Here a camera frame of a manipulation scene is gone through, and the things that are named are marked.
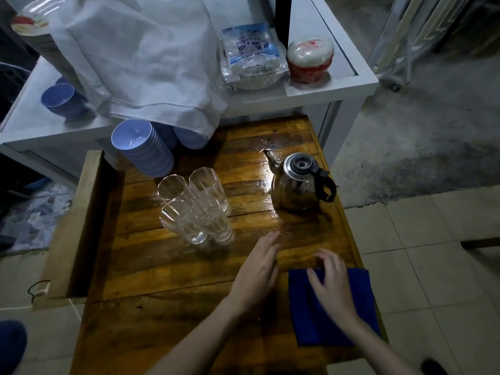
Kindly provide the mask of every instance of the stainless steel kettle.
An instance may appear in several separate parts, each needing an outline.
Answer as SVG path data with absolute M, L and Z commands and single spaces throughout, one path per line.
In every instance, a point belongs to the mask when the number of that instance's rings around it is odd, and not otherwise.
M 329 172 L 318 165 L 309 154 L 297 152 L 278 162 L 271 150 L 263 150 L 274 174 L 271 184 L 271 198 L 287 209 L 303 210 L 310 208 L 318 200 L 332 202 L 337 193 Z

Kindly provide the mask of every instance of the wet table surface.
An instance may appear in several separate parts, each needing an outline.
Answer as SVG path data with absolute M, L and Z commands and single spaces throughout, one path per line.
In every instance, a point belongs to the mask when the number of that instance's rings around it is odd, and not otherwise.
M 305 152 L 327 168 L 306 116 L 218 129 L 203 150 L 174 152 L 172 173 L 187 179 L 199 167 L 214 168 L 228 196 L 234 236 L 203 247 L 160 225 L 160 179 L 120 159 L 124 172 L 109 195 L 72 373 L 143 373 L 211 313 L 258 238 L 277 229 L 284 249 L 276 289 L 232 334 L 211 373 L 325 373 L 326 364 L 359 357 L 355 347 L 297 346 L 287 271 L 317 266 L 318 247 L 347 266 L 362 264 L 338 196 L 299 213 L 273 205 L 264 148 L 279 159 Z

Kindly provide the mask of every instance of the white cloth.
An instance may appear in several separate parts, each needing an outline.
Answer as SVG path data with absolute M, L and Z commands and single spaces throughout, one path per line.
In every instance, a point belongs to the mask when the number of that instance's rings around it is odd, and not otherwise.
M 214 133 L 226 104 L 201 0 L 66 0 L 50 29 L 96 113 Z

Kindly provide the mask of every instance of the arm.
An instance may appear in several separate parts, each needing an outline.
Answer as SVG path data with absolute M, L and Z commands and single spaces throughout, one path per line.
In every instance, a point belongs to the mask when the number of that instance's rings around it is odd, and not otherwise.
M 177 346 L 151 367 L 147 375 L 202 375 L 209 371 L 219 351 L 241 317 L 261 302 L 278 278 L 274 262 L 279 232 L 261 237 L 241 266 L 225 297 L 215 310 Z
M 346 264 L 325 249 L 315 254 L 324 262 L 324 284 L 308 269 L 311 286 L 323 309 L 343 333 L 356 345 L 378 375 L 421 375 L 394 349 L 358 317 L 354 307 Z

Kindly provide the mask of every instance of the wheel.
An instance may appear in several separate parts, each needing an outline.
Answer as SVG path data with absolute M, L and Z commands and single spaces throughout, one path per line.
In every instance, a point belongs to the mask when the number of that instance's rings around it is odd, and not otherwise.
M 403 88 L 403 86 L 397 83 L 392 83 L 391 85 L 392 92 L 398 92 L 401 88 Z

